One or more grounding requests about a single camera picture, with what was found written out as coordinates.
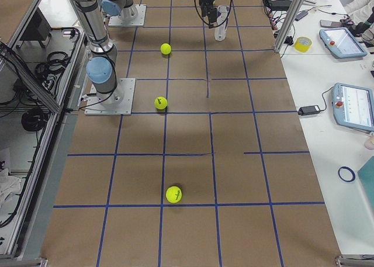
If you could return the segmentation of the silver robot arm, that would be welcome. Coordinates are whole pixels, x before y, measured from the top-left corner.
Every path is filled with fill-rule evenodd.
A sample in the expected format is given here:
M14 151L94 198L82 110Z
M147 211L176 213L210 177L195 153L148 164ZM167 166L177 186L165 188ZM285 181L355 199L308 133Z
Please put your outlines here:
M95 53L107 53L113 48L109 35L105 29L98 0L70 0L77 14L84 32L88 36L90 50ZM203 17L208 17L209 27L213 27L217 19L217 8L214 7L215 0L199 0L199 11Z
M199 0L203 17L207 16L208 10L214 9L214 2L215 0ZM106 15L117 16L122 21L135 19L138 15L133 0L102 0L101 7Z

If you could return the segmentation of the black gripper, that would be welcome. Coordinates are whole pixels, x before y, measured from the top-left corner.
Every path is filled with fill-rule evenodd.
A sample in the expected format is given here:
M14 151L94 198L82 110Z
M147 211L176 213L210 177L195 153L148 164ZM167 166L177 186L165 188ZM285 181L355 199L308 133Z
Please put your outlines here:
M215 0L199 0L201 17L208 20L217 20L217 8L214 6Z

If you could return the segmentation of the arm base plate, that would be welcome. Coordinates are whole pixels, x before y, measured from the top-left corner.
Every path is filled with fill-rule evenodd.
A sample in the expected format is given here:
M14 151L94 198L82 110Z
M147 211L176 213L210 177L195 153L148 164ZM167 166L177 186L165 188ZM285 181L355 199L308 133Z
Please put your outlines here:
M137 27L144 26L147 5L134 4L128 8L123 8L119 15L111 16L109 27Z
M117 88L109 99L105 99L104 95L96 95L94 85L91 85L90 96L87 101L87 108L84 108L84 113L87 116L111 116L111 115L125 115L130 116L133 106L134 91L136 87L135 78L118 78Z

